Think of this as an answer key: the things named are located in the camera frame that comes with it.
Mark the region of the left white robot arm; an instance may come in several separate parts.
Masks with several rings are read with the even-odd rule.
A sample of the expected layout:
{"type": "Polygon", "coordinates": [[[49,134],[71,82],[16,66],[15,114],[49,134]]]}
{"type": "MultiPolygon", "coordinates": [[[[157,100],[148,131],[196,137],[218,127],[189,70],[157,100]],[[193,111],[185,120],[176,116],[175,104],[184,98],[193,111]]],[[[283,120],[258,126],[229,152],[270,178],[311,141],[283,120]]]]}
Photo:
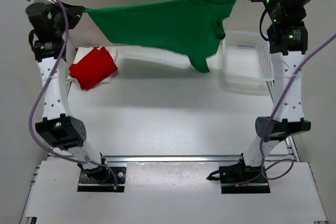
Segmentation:
{"type": "Polygon", "coordinates": [[[33,3],[26,14],[33,30],[29,44],[35,55],[43,84],[39,99],[44,99],[42,120],[30,124],[48,144],[52,154],[65,151],[71,160],[90,178],[104,180],[110,175],[106,159],[88,143],[84,123],[73,117],[68,103],[66,43],[70,29],[79,22],[84,8],[56,4],[33,3]]]}

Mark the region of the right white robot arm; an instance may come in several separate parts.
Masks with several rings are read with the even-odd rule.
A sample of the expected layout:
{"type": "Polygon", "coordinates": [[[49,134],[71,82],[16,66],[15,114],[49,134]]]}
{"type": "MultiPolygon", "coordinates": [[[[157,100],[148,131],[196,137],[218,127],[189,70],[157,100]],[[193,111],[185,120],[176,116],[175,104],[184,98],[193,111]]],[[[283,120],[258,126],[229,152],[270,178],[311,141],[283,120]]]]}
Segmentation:
{"type": "Polygon", "coordinates": [[[303,62],[308,49],[308,31],[303,19],[311,0],[250,0],[262,2],[264,15],[272,24],[267,29],[269,52],[274,68],[274,106],[271,116],[258,117],[257,136],[242,154],[250,169],[262,169],[264,159],[288,136],[306,132],[311,123],[304,119],[301,99],[303,62]]]}

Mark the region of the red t shirt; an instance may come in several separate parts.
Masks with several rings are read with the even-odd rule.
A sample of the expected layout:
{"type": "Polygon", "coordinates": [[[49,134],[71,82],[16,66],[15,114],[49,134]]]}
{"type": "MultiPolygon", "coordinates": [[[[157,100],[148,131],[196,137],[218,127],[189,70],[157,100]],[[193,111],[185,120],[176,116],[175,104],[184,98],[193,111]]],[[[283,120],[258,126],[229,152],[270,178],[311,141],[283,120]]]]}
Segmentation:
{"type": "Polygon", "coordinates": [[[114,48],[94,47],[69,67],[69,76],[78,81],[82,90],[90,90],[118,70],[117,55],[114,48]]]}

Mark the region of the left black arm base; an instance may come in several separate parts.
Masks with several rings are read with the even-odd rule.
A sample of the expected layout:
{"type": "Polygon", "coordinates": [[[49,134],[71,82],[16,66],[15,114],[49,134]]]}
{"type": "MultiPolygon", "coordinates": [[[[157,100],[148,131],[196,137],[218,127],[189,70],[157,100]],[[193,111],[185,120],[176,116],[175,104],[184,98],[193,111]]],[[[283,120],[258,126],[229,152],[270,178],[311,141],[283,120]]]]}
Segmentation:
{"type": "Polygon", "coordinates": [[[109,169],[98,166],[94,169],[81,169],[78,179],[78,192],[101,192],[101,193],[123,193],[125,189],[125,180],[127,175],[126,166],[110,166],[115,177],[109,169]]]}

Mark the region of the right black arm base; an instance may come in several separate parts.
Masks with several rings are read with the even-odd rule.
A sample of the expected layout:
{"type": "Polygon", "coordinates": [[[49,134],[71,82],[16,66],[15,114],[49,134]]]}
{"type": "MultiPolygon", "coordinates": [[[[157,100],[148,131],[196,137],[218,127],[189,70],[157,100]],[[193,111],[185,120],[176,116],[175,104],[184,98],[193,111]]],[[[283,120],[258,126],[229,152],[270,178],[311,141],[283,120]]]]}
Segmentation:
{"type": "Polygon", "coordinates": [[[268,180],[261,175],[261,167],[246,166],[243,160],[237,164],[220,166],[206,178],[219,181],[222,194],[269,194],[268,180]]]}

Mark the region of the green t shirt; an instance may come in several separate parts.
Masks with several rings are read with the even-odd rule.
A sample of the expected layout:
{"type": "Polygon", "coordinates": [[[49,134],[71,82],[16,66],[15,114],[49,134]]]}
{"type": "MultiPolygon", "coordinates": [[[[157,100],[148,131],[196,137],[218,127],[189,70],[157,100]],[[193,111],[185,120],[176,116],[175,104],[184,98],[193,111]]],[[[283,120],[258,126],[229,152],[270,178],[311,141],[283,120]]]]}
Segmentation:
{"type": "Polygon", "coordinates": [[[126,7],[86,8],[113,44],[159,48],[188,57],[201,73],[226,34],[223,20],[236,0],[173,0],[126,7]]]}

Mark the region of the white t shirt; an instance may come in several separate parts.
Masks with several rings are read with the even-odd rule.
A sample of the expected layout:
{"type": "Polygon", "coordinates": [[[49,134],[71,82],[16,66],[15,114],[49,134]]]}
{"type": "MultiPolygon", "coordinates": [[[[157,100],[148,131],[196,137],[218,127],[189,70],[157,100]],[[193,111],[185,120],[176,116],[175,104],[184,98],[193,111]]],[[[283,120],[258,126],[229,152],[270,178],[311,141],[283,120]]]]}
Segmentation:
{"type": "MultiPolygon", "coordinates": [[[[91,50],[94,48],[101,49],[101,47],[80,47],[77,50],[75,59],[73,63],[78,63],[84,56],[86,56],[91,50]]],[[[116,47],[107,46],[106,47],[107,52],[111,55],[111,58],[114,62],[116,62],[117,56],[118,56],[118,50],[116,47]]],[[[100,84],[110,84],[112,77],[114,74],[111,74],[110,76],[103,79],[100,84]]]]}

